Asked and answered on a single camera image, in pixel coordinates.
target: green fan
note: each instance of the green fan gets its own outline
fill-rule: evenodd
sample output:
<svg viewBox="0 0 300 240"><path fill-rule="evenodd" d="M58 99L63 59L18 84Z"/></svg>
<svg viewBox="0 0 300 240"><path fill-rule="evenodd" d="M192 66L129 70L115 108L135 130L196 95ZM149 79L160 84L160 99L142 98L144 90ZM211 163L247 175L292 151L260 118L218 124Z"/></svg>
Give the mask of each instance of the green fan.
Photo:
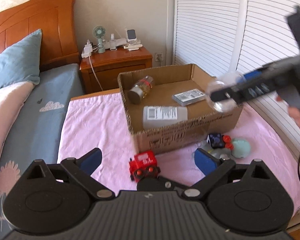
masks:
<svg viewBox="0 0 300 240"><path fill-rule="evenodd" d="M106 35L106 29L103 26L97 26L93 29L93 35L98 39L98 53L104 53L106 51L102 43L102 38Z"/></svg>

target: pink blanket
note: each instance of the pink blanket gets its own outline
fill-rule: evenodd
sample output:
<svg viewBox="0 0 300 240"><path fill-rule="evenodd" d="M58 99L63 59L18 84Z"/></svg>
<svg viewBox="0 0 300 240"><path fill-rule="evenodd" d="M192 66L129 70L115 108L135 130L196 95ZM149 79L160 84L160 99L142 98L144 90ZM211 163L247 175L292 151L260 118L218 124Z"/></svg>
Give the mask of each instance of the pink blanket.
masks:
<svg viewBox="0 0 300 240"><path fill-rule="evenodd" d="M294 211L300 208L300 183L297 163L271 126L249 105L245 105L238 124L228 133L251 144L251 154L238 163L262 159L290 194ZM135 190L130 180L128 162L136 154L128 131L120 94L71 101L63 125L58 162L67 158L80 158L91 149L102 150L102 164L92 177L113 190ZM204 175L195 166L192 153L197 144L157 155L161 175L185 185L192 185Z"/></svg>

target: white louvered closet door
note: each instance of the white louvered closet door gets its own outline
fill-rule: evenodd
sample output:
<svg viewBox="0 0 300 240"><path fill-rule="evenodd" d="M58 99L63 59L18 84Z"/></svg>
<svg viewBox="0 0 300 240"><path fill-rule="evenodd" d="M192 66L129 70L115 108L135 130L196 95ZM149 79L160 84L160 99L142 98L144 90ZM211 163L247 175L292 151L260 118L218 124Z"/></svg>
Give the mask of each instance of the white louvered closet door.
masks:
<svg viewBox="0 0 300 240"><path fill-rule="evenodd" d="M240 0L176 0L174 59L210 75L229 70Z"/></svg>
<svg viewBox="0 0 300 240"><path fill-rule="evenodd" d="M299 53L285 16L300 0L248 0L247 18L237 70L246 73L265 63ZM276 94L253 100L250 105L275 128L290 151L299 156L300 130Z"/></svg>

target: headboard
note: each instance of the headboard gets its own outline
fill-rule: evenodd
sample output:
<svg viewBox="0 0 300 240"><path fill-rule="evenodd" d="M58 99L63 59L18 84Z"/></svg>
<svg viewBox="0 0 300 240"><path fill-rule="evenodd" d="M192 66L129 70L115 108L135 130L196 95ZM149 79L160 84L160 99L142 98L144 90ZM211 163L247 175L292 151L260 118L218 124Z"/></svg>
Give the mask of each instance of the headboard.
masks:
<svg viewBox="0 0 300 240"><path fill-rule="evenodd" d="M29 0L0 12L0 53L41 28L40 71L79 63L73 5L74 0Z"/></svg>

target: red toy car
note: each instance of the red toy car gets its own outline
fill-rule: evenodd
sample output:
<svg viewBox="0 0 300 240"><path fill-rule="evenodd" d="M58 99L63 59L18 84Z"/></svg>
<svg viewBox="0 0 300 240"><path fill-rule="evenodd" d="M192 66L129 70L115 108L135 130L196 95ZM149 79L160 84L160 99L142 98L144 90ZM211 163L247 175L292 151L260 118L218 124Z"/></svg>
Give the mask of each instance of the red toy car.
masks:
<svg viewBox="0 0 300 240"><path fill-rule="evenodd" d="M157 166L157 160L153 151L146 151L134 156L134 160L130 158L129 171L132 181L139 182L144 177L158 177L160 168Z"/></svg>

